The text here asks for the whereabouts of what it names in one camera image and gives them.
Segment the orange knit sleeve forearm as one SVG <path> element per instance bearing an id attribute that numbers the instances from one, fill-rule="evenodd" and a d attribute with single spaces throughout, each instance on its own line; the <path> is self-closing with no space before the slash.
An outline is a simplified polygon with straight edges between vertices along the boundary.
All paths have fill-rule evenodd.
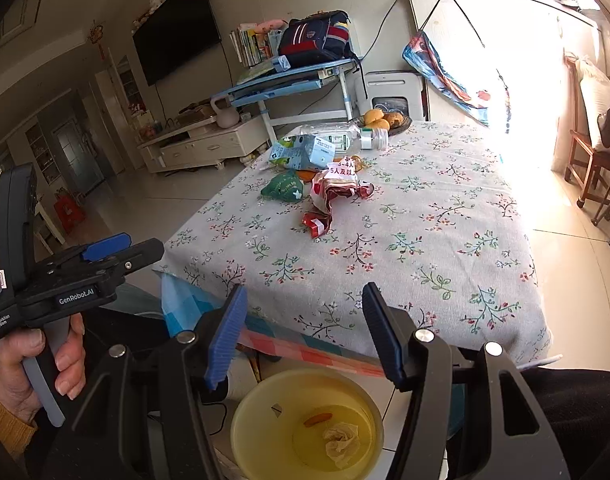
<path id="1" fill-rule="evenodd" d="M 0 444 L 4 456 L 18 462 L 37 431 L 34 422 L 23 422 L 0 402 Z"/>

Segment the person's left hand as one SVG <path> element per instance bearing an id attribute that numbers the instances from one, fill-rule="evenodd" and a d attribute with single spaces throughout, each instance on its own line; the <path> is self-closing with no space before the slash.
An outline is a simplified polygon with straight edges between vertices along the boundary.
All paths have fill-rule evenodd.
<path id="1" fill-rule="evenodd" d="M 37 358 L 43 351 L 56 365 L 52 388 L 59 396 L 74 400 L 86 385 L 84 374 L 84 320 L 80 313 L 70 317 L 64 344 L 55 354 L 39 328 L 16 330 L 0 340 L 0 404 L 21 422 L 30 424 L 42 407 L 38 393 L 44 387 Z"/>

